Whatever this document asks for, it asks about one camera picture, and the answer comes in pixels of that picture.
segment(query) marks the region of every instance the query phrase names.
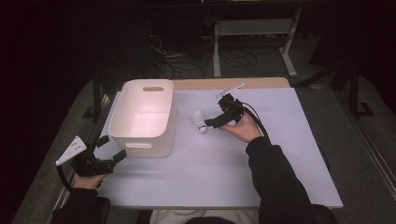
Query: white tabletop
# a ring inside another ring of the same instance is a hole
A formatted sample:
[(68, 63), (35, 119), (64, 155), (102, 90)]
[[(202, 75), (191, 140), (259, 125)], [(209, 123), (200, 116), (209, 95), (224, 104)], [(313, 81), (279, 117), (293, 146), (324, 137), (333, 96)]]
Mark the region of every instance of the white tabletop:
[[(260, 198), (248, 168), (247, 144), (217, 129), (200, 133), (191, 120), (194, 110), (204, 110), (207, 119), (221, 114), (219, 99), (215, 98), (220, 92), (175, 91), (177, 129), (171, 154), (162, 159), (124, 159), (99, 188), (99, 195), (109, 198), (112, 205), (130, 208), (258, 208)], [(282, 147), (311, 203), (342, 207), (295, 90), (242, 89), (232, 95), (256, 109), (272, 143)], [(102, 135), (107, 135), (117, 99)], [(110, 137), (95, 155), (107, 159), (119, 151)]]

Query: person's arm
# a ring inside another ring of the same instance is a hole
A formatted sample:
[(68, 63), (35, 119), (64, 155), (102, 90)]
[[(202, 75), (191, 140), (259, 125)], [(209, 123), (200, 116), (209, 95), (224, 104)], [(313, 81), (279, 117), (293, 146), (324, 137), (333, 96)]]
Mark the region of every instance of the person's arm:
[(51, 223), (100, 223), (98, 211), (95, 210), (97, 200), (96, 188), (104, 178), (105, 175), (90, 177), (75, 175), (69, 198), (62, 209), (56, 209), (52, 212)]
[(317, 223), (304, 186), (296, 177), (280, 146), (262, 136), (254, 120), (244, 114), (222, 130), (247, 142), (253, 185), (261, 197), (260, 223)]

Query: black sleeve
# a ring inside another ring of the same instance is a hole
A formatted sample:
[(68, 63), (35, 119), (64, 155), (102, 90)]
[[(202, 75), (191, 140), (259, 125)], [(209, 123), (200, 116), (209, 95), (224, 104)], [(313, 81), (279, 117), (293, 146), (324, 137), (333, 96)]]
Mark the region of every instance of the black sleeve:
[(253, 185), (261, 197), (259, 222), (317, 223), (304, 186), (280, 146), (264, 137), (247, 145)]
[(95, 210), (97, 191), (95, 189), (72, 189), (62, 209), (52, 212), (52, 224), (97, 224), (99, 214)]

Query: beige pants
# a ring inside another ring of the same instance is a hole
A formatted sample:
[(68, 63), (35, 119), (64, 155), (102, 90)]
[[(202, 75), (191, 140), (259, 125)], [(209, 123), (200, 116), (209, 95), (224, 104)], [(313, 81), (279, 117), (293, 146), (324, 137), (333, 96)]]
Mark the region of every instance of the beige pants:
[(184, 224), (193, 217), (221, 217), (235, 224), (257, 224), (256, 210), (154, 210), (150, 224)]

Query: white plastic bin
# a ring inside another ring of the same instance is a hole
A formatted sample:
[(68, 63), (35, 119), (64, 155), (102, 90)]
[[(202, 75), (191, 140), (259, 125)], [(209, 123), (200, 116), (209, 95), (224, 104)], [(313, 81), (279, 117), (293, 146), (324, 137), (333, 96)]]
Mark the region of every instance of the white plastic bin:
[(128, 157), (166, 157), (173, 146), (176, 115), (172, 81), (129, 81), (122, 88), (108, 133)]

